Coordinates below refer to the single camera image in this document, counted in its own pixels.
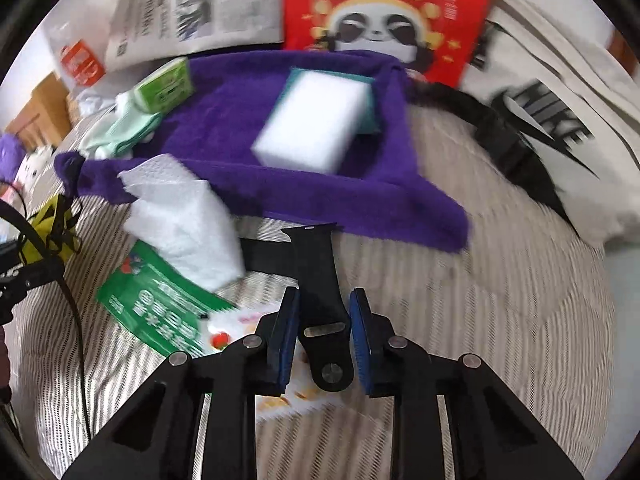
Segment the person's left hand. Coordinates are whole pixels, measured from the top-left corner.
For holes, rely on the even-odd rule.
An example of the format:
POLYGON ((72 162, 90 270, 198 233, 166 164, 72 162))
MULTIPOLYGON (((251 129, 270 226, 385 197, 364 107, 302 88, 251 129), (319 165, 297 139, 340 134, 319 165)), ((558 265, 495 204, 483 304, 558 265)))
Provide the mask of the person's left hand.
POLYGON ((3 327, 0 327, 0 394, 2 403, 9 403, 11 401, 12 391, 10 380, 11 363, 9 350, 6 346, 6 332, 3 327))

